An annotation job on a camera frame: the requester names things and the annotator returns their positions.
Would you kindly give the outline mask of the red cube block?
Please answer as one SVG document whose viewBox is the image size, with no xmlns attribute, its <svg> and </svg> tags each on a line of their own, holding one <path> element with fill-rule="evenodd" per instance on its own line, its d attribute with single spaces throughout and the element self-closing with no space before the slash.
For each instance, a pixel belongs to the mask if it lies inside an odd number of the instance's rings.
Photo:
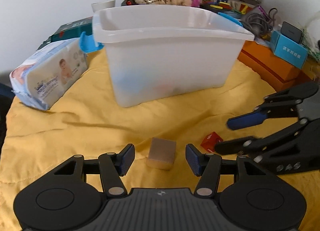
<svg viewBox="0 0 320 231">
<path fill-rule="evenodd" d="M 213 153 L 215 152 L 215 146 L 220 142 L 223 142 L 223 139 L 216 132 L 211 132 L 203 139 L 200 146 L 206 152 Z"/>
</svg>

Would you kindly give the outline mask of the wooden cube block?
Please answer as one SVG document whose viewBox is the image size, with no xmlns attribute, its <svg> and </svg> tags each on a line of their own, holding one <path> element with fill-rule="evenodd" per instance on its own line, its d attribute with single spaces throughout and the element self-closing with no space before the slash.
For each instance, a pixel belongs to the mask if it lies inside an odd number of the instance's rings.
<svg viewBox="0 0 320 231">
<path fill-rule="evenodd" d="M 149 167 L 169 171 L 174 165 L 176 141 L 153 137 L 146 164 Z"/>
</svg>

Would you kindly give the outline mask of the orange box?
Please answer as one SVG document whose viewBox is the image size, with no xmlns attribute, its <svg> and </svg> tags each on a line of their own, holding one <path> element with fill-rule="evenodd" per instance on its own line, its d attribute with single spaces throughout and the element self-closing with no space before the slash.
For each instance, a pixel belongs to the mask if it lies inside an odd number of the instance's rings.
<svg viewBox="0 0 320 231">
<path fill-rule="evenodd" d="M 302 70 L 275 56 L 269 47 L 246 41 L 238 60 L 257 72 L 275 91 L 310 82 Z"/>
</svg>

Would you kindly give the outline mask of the light blue box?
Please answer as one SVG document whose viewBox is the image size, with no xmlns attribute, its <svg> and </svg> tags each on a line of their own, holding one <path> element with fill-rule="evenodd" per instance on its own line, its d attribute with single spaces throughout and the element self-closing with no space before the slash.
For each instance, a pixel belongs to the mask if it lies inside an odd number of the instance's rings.
<svg viewBox="0 0 320 231">
<path fill-rule="evenodd" d="M 302 45 L 275 30 L 271 34 L 270 49 L 274 55 L 298 69 L 302 69 L 308 56 L 308 51 Z"/>
</svg>

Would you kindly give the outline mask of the black power bank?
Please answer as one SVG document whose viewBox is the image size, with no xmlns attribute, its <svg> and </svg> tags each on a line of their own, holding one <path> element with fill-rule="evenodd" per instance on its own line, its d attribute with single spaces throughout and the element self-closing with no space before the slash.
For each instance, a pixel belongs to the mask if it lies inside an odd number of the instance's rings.
<svg viewBox="0 0 320 231">
<path fill-rule="evenodd" d="M 280 30 L 281 34 L 288 39 L 300 44 L 303 36 L 303 32 L 292 24 L 284 21 Z"/>
</svg>

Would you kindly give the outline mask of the baby wipes pack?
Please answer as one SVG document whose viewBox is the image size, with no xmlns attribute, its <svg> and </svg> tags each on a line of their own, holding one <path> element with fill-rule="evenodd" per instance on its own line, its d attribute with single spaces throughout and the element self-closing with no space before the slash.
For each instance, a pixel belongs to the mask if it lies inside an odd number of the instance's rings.
<svg viewBox="0 0 320 231">
<path fill-rule="evenodd" d="M 49 110 L 88 69 L 79 39 L 50 43 L 37 50 L 9 77 L 20 101 L 38 110 Z"/>
</svg>

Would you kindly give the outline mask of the translucent white plastic bin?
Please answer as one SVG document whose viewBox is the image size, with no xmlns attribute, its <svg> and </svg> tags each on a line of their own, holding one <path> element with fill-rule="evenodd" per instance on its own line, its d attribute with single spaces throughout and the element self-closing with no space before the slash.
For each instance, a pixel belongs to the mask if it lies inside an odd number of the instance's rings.
<svg viewBox="0 0 320 231">
<path fill-rule="evenodd" d="M 94 40 L 104 45 L 117 104 L 143 102 L 224 85 L 254 35 L 200 8 L 137 5 L 97 11 Z"/>
</svg>

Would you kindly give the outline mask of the dark blue bag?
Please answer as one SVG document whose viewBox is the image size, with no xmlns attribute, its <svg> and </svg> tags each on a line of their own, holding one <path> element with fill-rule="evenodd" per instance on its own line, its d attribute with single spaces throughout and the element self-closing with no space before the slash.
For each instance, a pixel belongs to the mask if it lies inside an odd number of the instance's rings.
<svg viewBox="0 0 320 231">
<path fill-rule="evenodd" d="M 1 83 L 0 88 L 0 149 L 3 147 L 4 139 L 7 132 L 6 116 L 11 107 L 15 94 L 12 92 L 12 88 Z"/>
</svg>

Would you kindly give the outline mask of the dark green box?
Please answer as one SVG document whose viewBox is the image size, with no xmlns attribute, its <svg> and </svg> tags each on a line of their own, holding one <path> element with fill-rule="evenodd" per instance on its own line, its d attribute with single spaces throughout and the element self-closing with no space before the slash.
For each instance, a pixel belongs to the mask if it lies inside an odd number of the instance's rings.
<svg viewBox="0 0 320 231">
<path fill-rule="evenodd" d="M 38 50 L 52 42 L 80 37 L 82 32 L 92 35 L 92 16 L 61 25 L 53 35 L 43 41 Z"/>
</svg>

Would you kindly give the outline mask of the white bowl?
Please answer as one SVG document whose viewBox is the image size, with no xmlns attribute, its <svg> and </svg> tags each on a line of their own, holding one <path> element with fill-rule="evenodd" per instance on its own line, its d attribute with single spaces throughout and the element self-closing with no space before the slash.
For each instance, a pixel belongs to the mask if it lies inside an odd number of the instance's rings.
<svg viewBox="0 0 320 231">
<path fill-rule="evenodd" d="M 94 13 L 96 11 L 100 11 L 100 10 L 107 9 L 107 8 L 114 8 L 115 6 L 116 6 L 116 1 L 115 0 L 106 1 L 106 2 L 97 2 L 97 3 L 92 3 L 91 4 L 91 8 L 92 8 Z"/>
</svg>

